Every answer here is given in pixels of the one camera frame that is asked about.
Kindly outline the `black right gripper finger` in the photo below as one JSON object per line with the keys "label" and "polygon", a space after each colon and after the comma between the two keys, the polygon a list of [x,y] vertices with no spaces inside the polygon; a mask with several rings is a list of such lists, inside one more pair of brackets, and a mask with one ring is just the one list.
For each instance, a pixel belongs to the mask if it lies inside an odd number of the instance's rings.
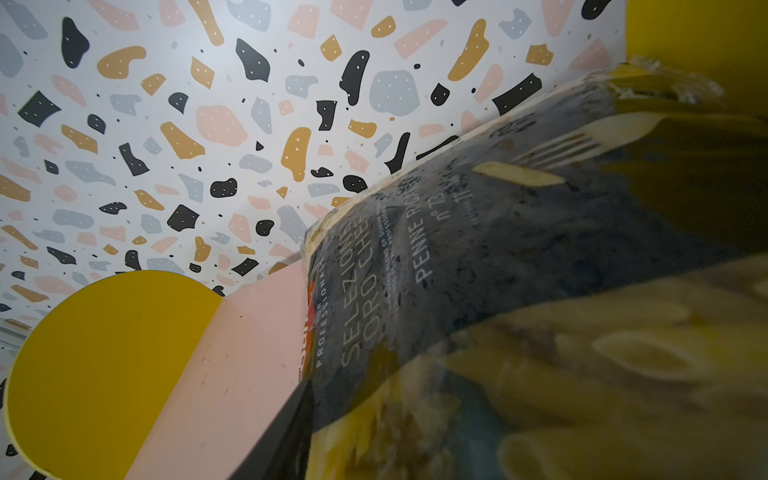
{"label": "black right gripper finger", "polygon": [[304,480],[314,411],[312,382],[302,380],[230,479]]}

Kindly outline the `black penne pasta bag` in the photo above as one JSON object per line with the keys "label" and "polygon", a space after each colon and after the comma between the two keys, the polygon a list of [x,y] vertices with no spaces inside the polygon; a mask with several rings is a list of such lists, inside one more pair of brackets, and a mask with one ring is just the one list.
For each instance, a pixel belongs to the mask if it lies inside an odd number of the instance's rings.
{"label": "black penne pasta bag", "polygon": [[305,479],[763,479],[767,120],[586,76],[304,236]]}

